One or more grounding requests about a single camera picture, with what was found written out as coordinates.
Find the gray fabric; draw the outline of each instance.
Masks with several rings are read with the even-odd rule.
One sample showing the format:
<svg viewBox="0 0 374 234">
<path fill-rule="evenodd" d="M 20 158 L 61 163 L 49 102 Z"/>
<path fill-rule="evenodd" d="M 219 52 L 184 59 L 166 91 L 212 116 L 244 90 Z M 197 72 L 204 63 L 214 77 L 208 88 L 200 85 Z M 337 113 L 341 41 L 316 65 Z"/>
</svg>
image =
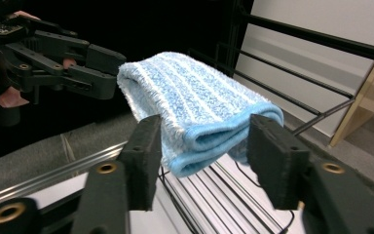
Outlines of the gray fabric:
<svg viewBox="0 0 374 234">
<path fill-rule="evenodd" d="M 131 113 L 49 137 L 0 158 L 0 191 L 128 140 Z"/>
</svg>

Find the metal rod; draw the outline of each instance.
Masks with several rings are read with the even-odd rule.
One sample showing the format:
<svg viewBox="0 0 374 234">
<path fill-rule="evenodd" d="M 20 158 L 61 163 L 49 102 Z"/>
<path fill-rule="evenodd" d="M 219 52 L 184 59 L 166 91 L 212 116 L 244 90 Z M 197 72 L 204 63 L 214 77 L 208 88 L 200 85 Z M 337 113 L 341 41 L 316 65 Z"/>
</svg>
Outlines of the metal rod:
<svg viewBox="0 0 374 234">
<path fill-rule="evenodd" d="M 374 60 L 374 46 L 369 44 L 364 44 L 357 41 L 328 35 L 325 33 L 309 30 L 302 27 L 297 27 L 294 25 L 270 19 L 260 18 L 248 14 L 243 7 L 239 7 L 239 16 L 241 22 L 245 21 L 253 25 L 271 29 L 289 36 L 317 43 L 322 46 L 330 47 L 339 51 L 347 52 L 353 55 Z"/>
<path fill-rule="evenodd" d="M 342 108 L 346 107 L 346 106 L 350 106 L 352 103 L 354 103 L 355 99 L 352 98 L 352 99 L 349 99 L 349 100 L 346 100 L 330 109 L 328 109 L 327 111 L 323 112 L 323 113 L 320 113 L 317 117 L 313 118 L 312 120 L 310 120 L 309 122 L 301 125 L 299 128 L 297 128 L 296 130 L 292 131 L 292 134 L 294 136 L 298 136 L 300 135 L 302 132 L 308 130 L 310 127 L 312 127 L 314 124 L 318 123 L 320 120 L 326 118 L 327 116 L 335 113 L 336 111 L 338 110 L 341 110 Z"/>
<path fill-rule="evenodd" d="M 240 53 L 240 54 L 243 54 L 243 55 L 245 55 L 245 56 L 247 56 L 247 57 L 250 57 L 250 58 L 252 58 L 252 59 L 256 59 L 256 60 L 258 60 L 258 61 L 261 61 L 261 62 L 263 62 L 263 63 L 265 63 L 265 64 L 268 64 L 268 65 L 270 65 L 270 66 L 272 66 L 272 67 L 274 67 L 274 68 L 277 68 L 277 69 L 279 69 L 279 70 L 281 70 L 281 71 L 284 71 L 284 72 L 286 72 L 286 73 L 289 73 L 289 74 L 291 74 L 291 75 L 294 75 L 294 76 L 296 76 L 296 77 L 299 77 L 299 78 L 301 78 L 301 79 L 303 79 L 303 80 L 305 80 L 305 81 L 308 81 L 308 82 L 310 82 L 310 83 L 312 83 L 312 84 L 315 84 L 315 85 L 317 85 L 317 86 L 320 86 L 320 87 L 322 87 L 322 88 L 325 88 L 326 90 L 332 91 L 332 92 L 334 92 L 334 93 L 336 93 L 336 94 L 338 94 L 338 95 L 344 96 L 344 97 L 346 97 L 346 98 L 353 98 L 353 97 L 354 97 L 354 95 L 352 95 L 352 94 L 350 94 L 350 93 L 348 93 L 348 92 L 345 92 L 345 91 L 343 91 L 343 90 L 337 89 L 337 88 L 335 88 L 335 87 L 333 87 L 333 86 L 330 86 L 330 85 L 328 85 L 328 84 L 325 84 L 325 83 L 323 83 L 323 82 L 320 82 L 320 81 L 318 81 L 318 80 L 315 80 L 315 79 L 313 79 L 313 78 L 311 78 L 311 77 L 309 77 L 309 76 L 306 76 L 306 75 L 301 74 L 301 73 L 299 73 L 299 72 L 296 72 L 296 71 L 294 71 L 294 70 L 288 69 L 288 68 L 286 68 L 286 67 L 284 67 L 284 66 L 281 66 L 281 65 L 278 65 L 278 64 L 273 63 L 273 62 L 271 62 L 271 61 L 268 61 L 268 60 L 266 60 L 266 59 L 264 59 L 264 58 L 260 58 L 260 57 L 258 57 L 258 56 L 255 56 L 255 55 L 253 55 L 253 54 L 251 54 L 251 53 L 249 53 L 249 52 L 245 52 L 245 51 L 243 51 L 243 50 L 240 50 L 240 49 L 237 49 L 237 48 L 231 47 L 231 46 L 229 46 L 229 45 L 227 45 L 227 44 L 225 44 L 225 43 L 222 43 L 222 42 L 219 42 L 219 43 L 217 44 L 217 49 L 219 49 L 219 46 L 223 46 L 223 47 L 225 47 L 225 48 L 227 48 L 227 49 L 229 49 L 229 50 L 234 50 L 234 51 L 237 52 L 237 53 Z"/>
</svg>

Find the white panel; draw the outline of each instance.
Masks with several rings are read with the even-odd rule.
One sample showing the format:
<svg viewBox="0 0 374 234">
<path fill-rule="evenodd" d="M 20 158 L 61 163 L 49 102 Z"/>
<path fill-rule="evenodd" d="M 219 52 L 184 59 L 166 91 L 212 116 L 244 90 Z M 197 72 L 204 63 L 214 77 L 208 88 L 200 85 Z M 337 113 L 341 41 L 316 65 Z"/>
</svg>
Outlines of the white panel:
<svg viewBox="0 0 374 234">
<path fill-rule="evenodd" d="M 66 197 L 85 186 L 87 173 L 70 178 L 51 187 L 40 190 L 27 197 L 35 199 L 39 209 Z M 157 191 L 153 202 L 153 211 L 130 211 L 131 233 L 188 233 L 178 211 L 172 205 L 171 199 L 163 185 L 157 180 Z"/>
<path fill-rule="evenodd" d="M 374 1 L 255 0 L 251 13 L 258 17 L 374 45 Z M 373 61 L 367 58 L 329 49 L 254 25 L 247 27 L 243 50 L 351 94 L 358 91 L 373 64 Z M 239 58 L 237 69 L 319 111 L 325 111 L 346 100 L 345 97 L 312 86 L 245 56 Z M 303 121 L 315 117 L 238 79 Z M 315 128 L 330 137 L 333 136 L 345 111 L 346 109 L 328 117 L 315 125 Z"/>
</svg>

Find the blue towel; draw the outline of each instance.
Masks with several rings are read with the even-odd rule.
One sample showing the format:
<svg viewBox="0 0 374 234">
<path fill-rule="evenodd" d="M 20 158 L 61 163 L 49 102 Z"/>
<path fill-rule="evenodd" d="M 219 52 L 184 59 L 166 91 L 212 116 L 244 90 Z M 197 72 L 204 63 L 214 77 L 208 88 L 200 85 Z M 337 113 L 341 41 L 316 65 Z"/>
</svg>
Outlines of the blue towel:
<svg viewBox="0 0 374 234">
<path fill-rule="evenodd" d="M 160 114 L 162 165 L 195 174 L 228 153 L 246 162 L 251 113 L 283 125 L 281 109 L 203 62 L 175 52 L 120 66 L 117 83 L 137 121 Z"/>
</svg>

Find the black clamp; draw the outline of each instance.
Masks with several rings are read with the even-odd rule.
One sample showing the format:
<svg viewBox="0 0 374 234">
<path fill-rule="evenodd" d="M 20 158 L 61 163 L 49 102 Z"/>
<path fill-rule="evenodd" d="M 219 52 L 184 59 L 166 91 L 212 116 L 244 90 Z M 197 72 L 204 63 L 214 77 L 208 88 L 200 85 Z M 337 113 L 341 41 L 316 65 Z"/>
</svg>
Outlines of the black clamp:
<svg viewBox="0 0 374 234">
<path fill-rule="evenodd" d="M 64 69 L 63 59 L 74 59 L 77 64 Z M 0 20 L 0 95 L 12 86 L 37 104 L 39 89 L 46 86 L 110 99 L 119 66 L 126 60 L 51 22 L 15 15 Z M 17 107 L 0 106 L 1 126 L 13 126 L 19 119 Z"/>
<path fill-rule="evenodd" d="M 261 115 L 250 117 L 248 142 L 248 163 L 272 206 L 297 210 L 303 202 L 307 234 L 374 233 L 374 197 L 354 171 L 311 158 L 299 138 Z"/>
</svg>

